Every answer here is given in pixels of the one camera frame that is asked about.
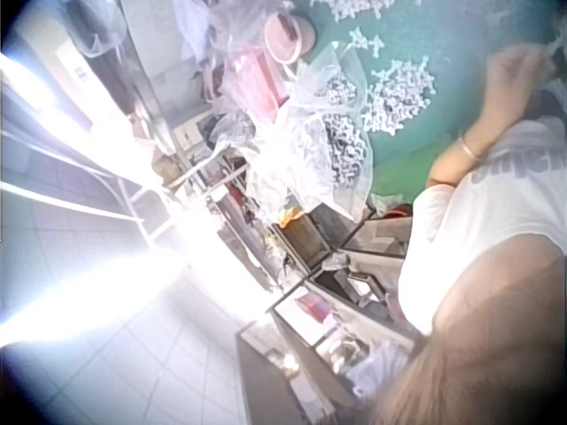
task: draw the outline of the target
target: pink container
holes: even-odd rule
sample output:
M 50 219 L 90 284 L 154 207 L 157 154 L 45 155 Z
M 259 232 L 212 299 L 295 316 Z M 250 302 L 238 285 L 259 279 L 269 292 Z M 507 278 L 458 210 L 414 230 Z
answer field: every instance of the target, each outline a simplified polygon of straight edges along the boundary
M 315 30 L 299 16 L 274 13 L 264 26 L 264 41 L 271 57 L 288 65 L 313 49 Z

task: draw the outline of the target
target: clear plastic bag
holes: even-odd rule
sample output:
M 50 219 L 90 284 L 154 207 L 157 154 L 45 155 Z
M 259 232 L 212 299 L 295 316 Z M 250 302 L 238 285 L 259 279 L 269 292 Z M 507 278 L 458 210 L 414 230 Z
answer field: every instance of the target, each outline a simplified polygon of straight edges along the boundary
M 280 6 L 281 0 L 222 0 L 209 7 L 213 46 L 227 52 L 261 46 L 264 24 Z
M 273 59 L 262 48 L 230 53 L 220 92 L 249 114 L 257 125 L 271 125 L 286 97 L 284 82 L 273 72 Z
M 202 0 L 174 0 L 175 22 L 183 36 L 182 60 L 197 64 L 210 53 L 208 9 Z
M 360 123 L 353 122 L 361 128 Z M 329 134 L 322 115 L 317 113 L 308 118 L 296 132 L 293 140 L 293 156 L 296 179 L 293 193 L 304 208 L 312 211 L 320 203 L 358 222 L 362 218 L 366 200 L 372 186 L 372 149 L 364 132 L 361 138 L 367 155 L 361 163 L 361 170 L 352 187 L 338 187 L 333 182 Z
M 126 21 L 115 2 L 59 0 L 58 15 L 74 45 L 87 58 L 115 49 L 126 38 Z
M 355 96 L 340 103 L 331 103 L 321 96 L 333 79 L 343 74 L 356 87 Z M 291 106 L 312 112 L 357 113 L 366 104 L 367 81 L 356 49 L 342 42 L 329 44 L 308 65 L 298 70 L 291 90 Z
M 346 372 L 358 398 L 371 398 L 408 363 L 408 353 L 396 343 L 383 341 L 370 355 Z

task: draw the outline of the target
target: jewelry piece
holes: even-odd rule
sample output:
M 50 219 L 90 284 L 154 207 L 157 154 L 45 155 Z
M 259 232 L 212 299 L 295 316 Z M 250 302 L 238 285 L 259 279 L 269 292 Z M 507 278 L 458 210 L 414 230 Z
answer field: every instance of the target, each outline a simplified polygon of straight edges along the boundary
M 464 141 L 463 136 L 459 137 L 459 142 L 461 143 L 461 147 L 464 150 L 464 153 L 466 153 L 470 159 L 472 159 L 475 162 L 480 161 L 481 158 L 475 155 L 474 152 L 470 150 L 470 147 L 467 146 L 467 143 Z

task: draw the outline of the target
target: woman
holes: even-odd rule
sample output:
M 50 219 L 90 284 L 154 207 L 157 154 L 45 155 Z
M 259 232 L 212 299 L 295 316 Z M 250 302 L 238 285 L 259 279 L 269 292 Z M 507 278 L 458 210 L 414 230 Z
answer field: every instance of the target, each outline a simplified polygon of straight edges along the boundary
M 480 118 L 435 161 L 414 203 L 399 296 L 423 349 L 367 408 L 335 423 L 532 423 L 561 394 L 564 85 L 521 120 L 551 70 L 539 46 L 490 57 Z

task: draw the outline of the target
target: green table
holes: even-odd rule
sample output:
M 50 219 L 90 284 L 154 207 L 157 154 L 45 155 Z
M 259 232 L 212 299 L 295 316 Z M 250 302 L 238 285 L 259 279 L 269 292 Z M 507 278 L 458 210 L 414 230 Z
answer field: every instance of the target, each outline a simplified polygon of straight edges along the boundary
M 416 0 L 397 0 L 381 20 L 373 11 L 365 11 L 356 19 L 339 22 L 327 4 L 295 3 L 297 14 L 307 18 L 317 33 L 307 60 L 332 41 L 350 42 L 348 33 L 356 27 L 369 39 L 379 34 L 385 43 L 379 59 L 372 57 L 371 50 L 358 50 L 369 84 L 375 80 L 370 70 L 387 69 L 393 59 L 418 63 L 423 56 L 431 59 L 428 69 L 437 79 L 437 95 L 396 136 L 369 133 L 375 166 L 466 128 L 478 114 L 487 54 L 519 41 L 548 43 L 553 38 L 553 2 L 545 0 L 423 0 L 422 6 Z M 487 14 L 502 10 L 509 10 L 510 15 L 500 25 L 486 20 Z

